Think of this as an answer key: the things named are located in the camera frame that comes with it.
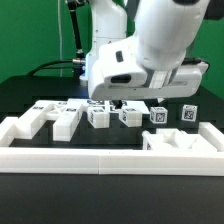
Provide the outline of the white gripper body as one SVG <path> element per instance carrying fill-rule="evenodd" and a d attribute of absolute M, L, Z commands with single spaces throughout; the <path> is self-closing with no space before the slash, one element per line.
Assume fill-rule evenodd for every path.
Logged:
<path fill-rule="evenodd" d="M 189 97 L 198 90 L 209 63 L 187 58 L 179 68 L 155 71 L 136 62 L 131 38 L 99 49 L 88 81 L 93 100 L 140 100 Z"/>

